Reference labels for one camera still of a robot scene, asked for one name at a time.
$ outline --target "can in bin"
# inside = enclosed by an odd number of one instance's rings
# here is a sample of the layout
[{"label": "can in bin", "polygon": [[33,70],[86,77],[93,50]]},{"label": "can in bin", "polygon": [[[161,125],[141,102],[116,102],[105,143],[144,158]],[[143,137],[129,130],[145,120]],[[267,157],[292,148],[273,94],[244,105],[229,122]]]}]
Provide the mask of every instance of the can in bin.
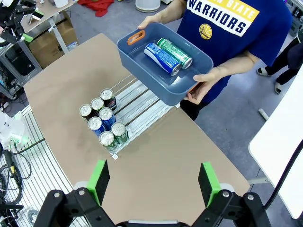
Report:
[{"label": "can in bin", "polygon": [[110,131],[105,131],[101,133],[99,141],[109,151],[113,151],[118,147],[118,141],[115,139],[113,133]]},{"label": "can in bin", "polygon": [[114,123],[111,131],[119,143],[125,143],[128,141],[128,131],[123,123]]},{"label": "can in bin", "polygon": [[95,113],[92,111],[90,105],[88,104],[83,104],[80,108],[79,108],[79,113],[80,115],[85,118],[87,121],[90,120],[90,118],[96,116]]},{"label": "can in bin", "polygon": [[187,53],[183,50],[179,49],[175,46],[171,41],[166,38],[161,38],[157,45],[169,53],[172,57],[178,60],[182,64],[182,69],[187,69],[191,63],[193,62],[192,57],[190,57]]},{"label": "can in bin", "polygon": [[172,77],[175,76],[182,67],[182,65],[176,59],[154,43],[150,43],[145,47],[144,54],[153,59],[154,62],[156,62]]},{"label": "can in bin", "polygon": [[102,121],[98,117],[92,117],[89,120],[89,129],[94,131],[94,133],[99,137],[101,133],[103,133],[105,130]]},{"label": "can in bin", "polygon": [[104,101],[104,107],[115,110],[117,108],[116,97],[111,89],[104,89],[100,93],[100,98]]},{"label": "can in bin", "polygon": [[110,131],[112,125],[116,122],[116,117],[111,108],[104,107],[99,112],[99,117],[102,120],[105,128]]},{"label": "can in bin", "polygon": [[90,103],[91,108],[99,114],[99,111],[104,107],[104,102],[102,98],[94,98]]}]

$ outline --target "person's left hand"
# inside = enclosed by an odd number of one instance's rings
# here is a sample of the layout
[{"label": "person's left hand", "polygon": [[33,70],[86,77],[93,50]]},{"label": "person's left hand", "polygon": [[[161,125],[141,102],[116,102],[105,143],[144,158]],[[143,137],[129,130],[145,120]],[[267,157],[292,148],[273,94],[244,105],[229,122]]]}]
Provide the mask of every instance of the person's left hand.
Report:
[{"label": "person's left hand", "polygon": [[208,91],[222,78],[219,68],[212,68],[207,74],[195,75],[194,80],[202,82],[202,85],[192,93],[188,93],[184,100],[188,100],[194,104],[199,104]]}]

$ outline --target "golden state warriors t-shirt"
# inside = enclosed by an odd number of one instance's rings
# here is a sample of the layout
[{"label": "golden state warriors t-shirt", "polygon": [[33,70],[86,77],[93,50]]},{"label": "golden state warriors t-shirt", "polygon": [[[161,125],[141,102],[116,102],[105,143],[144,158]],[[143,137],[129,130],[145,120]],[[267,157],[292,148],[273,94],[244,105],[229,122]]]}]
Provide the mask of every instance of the golden state warriors t-shirt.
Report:
[{"label": "golden state warriors t-shirt", "polygon": [[[208,54],[214,67],[245,51],[270,66],[291,22],[282,0],[187,0],[177,33]],[[229,78],[216,83],[203,101],[217,98]]]}]

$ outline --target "hand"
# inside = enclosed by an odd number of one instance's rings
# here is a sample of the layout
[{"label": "hand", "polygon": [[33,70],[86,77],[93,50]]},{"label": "hand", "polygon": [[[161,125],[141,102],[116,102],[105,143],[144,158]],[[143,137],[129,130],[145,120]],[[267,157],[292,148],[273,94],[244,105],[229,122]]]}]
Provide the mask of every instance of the hand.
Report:
[{"label": "hand", "polygon": [[147,16],[138,26],[138,29],[145,29],[150,23],[161,22],[161,16],[157,13],[153,16]]},{"label": "hand", "polygon": [[188,93],[184,100],[188,100],[198,105],[213,87],[213,85],[215,85],[222,77],[221,70],[216,67],[212,68],[207,74],[195,75],[194,80],[197,82],[202,82],[202,85],[193,93]]}]

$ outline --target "sneaker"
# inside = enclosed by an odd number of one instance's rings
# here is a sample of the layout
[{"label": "sneaker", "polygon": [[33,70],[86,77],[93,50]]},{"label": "sneaker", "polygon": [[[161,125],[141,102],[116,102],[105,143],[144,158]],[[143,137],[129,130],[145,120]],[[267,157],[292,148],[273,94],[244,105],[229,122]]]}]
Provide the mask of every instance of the sneaker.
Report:
[{"label": "sneaker", "polygon": [[257,73],[261,76],[270,77],[265,68],[258,68]]},{"label": "sneaker", "polygon": [[275,83],[275,92],[279,95],[281,91],[282,91],[282,85],[279,84],[278,82],[276,82]]}]

